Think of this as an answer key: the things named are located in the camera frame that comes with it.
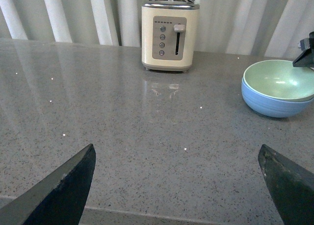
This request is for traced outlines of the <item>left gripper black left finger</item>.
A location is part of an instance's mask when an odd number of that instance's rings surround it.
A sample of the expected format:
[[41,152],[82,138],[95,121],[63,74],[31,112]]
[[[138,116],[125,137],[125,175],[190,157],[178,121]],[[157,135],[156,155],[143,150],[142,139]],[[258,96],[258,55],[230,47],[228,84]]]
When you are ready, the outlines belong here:
[[77,225],[96,163],[89,144],[67,162],[0,210],[2,225]]

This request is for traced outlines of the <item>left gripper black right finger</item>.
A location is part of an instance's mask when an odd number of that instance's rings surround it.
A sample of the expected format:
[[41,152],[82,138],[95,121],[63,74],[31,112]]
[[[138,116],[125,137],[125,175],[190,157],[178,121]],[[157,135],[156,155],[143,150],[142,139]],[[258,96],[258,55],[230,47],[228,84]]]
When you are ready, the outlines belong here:
[[268,191],[286,225],[314,223],[314,174],[263,144],[258,162]]

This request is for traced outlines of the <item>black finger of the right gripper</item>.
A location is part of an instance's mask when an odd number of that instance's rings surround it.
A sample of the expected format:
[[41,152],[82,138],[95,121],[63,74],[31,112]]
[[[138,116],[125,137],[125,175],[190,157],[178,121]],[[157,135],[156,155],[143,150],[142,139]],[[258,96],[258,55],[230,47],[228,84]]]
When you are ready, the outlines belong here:
[[306,49],[293,62],[293,67],[309,67],[314,68],[314,50]]

